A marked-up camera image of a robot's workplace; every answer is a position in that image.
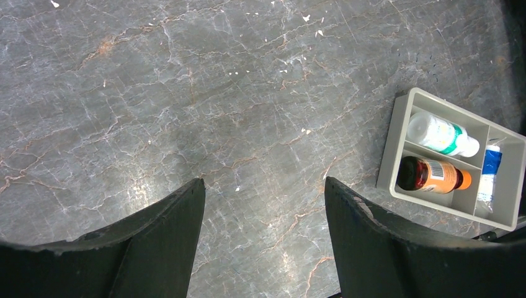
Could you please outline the white green-label bottle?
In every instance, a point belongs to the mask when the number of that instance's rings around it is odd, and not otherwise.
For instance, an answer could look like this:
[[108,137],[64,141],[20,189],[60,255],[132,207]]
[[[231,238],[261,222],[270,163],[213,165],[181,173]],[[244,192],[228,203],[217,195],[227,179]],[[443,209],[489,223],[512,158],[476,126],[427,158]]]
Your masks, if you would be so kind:
[[479,141],[466,128],[429,112],[417,112],[410,117],[406,138],[447,156],[471,158],[480,149]]

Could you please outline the blue white small box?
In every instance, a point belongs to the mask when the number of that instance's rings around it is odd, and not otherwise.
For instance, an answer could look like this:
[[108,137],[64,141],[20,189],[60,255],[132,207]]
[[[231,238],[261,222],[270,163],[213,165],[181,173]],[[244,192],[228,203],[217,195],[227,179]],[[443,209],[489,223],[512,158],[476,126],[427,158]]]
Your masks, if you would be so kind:
[[486,146],[481,179],[477,193],[476,208],[487,214],[493,213],[494,188],[501,164],[502,152],[496,143]]

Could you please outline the grey divider tray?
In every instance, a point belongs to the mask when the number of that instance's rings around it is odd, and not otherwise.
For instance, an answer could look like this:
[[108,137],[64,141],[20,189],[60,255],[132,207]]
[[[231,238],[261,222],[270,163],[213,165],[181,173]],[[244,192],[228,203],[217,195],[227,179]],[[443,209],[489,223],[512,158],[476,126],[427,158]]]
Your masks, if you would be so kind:
[[[418,112],[429,112],[467,129],[477,139],[480,149],[471,157],[447,156],[433,151],[407,138],[410,117]],[[482,181],[485,149],[497,141],[502,153],[501,164],[493,188],[492,212],[485,211],[477,202]],[[468,171],[471,186],[448,194],[405,191],[396,185],[399,163],[404,156],[417,156],[446,161],[458,169]],[[419,88],[394,100],[390,127],[381,160],[377,188],[392,197],[430,207],[507,231],[517,228],[521,192],[525,176],[525,137],[501,125],[451,104]]]

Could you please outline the brown glass bottle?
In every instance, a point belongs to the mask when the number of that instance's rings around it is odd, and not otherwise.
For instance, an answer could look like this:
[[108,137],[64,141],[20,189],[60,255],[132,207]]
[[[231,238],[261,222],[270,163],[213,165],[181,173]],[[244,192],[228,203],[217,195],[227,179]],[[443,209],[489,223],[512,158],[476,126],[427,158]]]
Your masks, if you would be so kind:
[[448,194],[457,189],[468,189],[472,176],[467,170],[458,169],[446,161],[405,156],[399,164],[396,184],[405,191]]

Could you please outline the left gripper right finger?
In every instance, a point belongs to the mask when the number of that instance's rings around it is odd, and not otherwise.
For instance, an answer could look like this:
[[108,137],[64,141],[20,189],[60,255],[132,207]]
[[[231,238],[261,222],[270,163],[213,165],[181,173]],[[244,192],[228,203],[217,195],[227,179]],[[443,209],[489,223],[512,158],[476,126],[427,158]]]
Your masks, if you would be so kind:
[[524,297],[525,240],[439,232],[325,181],[326,217],[343,297]]

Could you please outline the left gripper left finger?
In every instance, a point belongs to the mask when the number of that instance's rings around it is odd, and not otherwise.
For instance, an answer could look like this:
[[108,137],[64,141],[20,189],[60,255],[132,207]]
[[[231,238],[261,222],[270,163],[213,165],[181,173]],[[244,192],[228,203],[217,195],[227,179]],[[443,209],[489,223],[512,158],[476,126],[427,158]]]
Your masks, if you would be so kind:
[[185,297],[205,207],[195,178],[73,241],[1,243],[2,297]]

